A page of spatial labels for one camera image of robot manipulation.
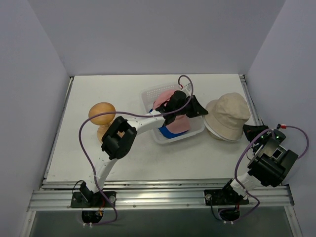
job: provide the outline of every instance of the white table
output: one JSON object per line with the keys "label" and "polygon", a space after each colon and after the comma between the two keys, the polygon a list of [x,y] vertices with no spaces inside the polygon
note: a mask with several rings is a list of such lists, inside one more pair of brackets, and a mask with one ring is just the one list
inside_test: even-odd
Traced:
{"label": "white table", "polygon": [[[236,75],[188,75],[194,84],[194,94],[205,107],[225,93],[238,92],[245,97],[239,76]],[[142,76],[76,76],[70,92],[58,140],[49,168],[47,182],[75,182],[87,179],[91,167],[83,154],[78,130],[87,119],[89,109],[98,102],[110,102],[117,111],[144,114],[140,92],[155,85],[176,82],[179,75]],[[247,124],[254,125],[251,117]],[[107,158],[101,152],[96,137],[98,126],[88,123],[82,133],[83,144],[92,161]],[[129,154],[119,160],[108,180],[173,180],[230,178],[236,162],[248,145],[243,135],[235,143],[217,141],[207,131],[170,143],[159,145],[149,132],[136,137]],[[248,160],[244,158],[239,173],[246,171]]]}

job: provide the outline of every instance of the white wall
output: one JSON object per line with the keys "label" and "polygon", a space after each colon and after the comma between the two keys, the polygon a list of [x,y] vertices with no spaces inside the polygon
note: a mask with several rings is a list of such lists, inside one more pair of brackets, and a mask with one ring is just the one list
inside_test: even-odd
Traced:
{"label": "white wall", "polygon": [[246,73],[284,0],[29,0],[70,75]]}
{"label": "white wall", "polygon": [[[305,237],[315,236],[316,231],[315,10],[315,0],[286,0],[248,73],[250,94],[264,122],[295,125],[310,137],[309,152],[289,180]],[[286,147],[300,154],[304,137],[290,129],[285,133]]]}
{"label": "white wall", "polygon": [[18,236],[38,190],[69,83],[26,0],[0,7],[0,235]]}

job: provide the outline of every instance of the blue cloth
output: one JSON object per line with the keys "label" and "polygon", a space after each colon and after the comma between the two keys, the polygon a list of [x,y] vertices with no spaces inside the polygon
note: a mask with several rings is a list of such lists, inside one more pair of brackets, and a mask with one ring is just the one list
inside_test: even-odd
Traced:
{"label": "blue cloth", "polygon": [[180,132],[180,133],[172,133],[172,132],[170,132],[170,131],[168,130],[168,128],[165,127],[165,126],[164,126],[164,127],[160,127],[160,128],[158,128],[158,129],[159,129],[159,131],[161,132],[161,134],[162,134],[164,137],[168,138],[168,139],[181,136],[181,135],[183,135],[184,133],[187,132],[187,131],[184,131],[184,132]]}

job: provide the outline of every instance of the hat crown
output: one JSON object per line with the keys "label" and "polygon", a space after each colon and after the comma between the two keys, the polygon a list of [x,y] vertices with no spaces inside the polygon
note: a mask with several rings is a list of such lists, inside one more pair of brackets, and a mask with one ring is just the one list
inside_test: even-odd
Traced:
{"label": "hat crown", "polygon": [[248,104],[238,93],[221,96],[214,108],[214,116],[224,126],[239,129],[250,118]]}

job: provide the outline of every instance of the pink cloth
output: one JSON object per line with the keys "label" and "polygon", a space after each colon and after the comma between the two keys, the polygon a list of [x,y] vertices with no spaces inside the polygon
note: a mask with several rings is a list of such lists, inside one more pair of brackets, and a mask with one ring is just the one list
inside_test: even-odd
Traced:
{"label": "pink cloth", "polygon": [[[158,96],[154,102],[153,110],[159,107],[163,102],[169,101],[170,97],[173,95],[175,90],[166,90]],[[167,129],[174,134],[185,132],[190,130],[190,122],[186,115],[179,115],[176,117],[175,121],[166,126]]]}

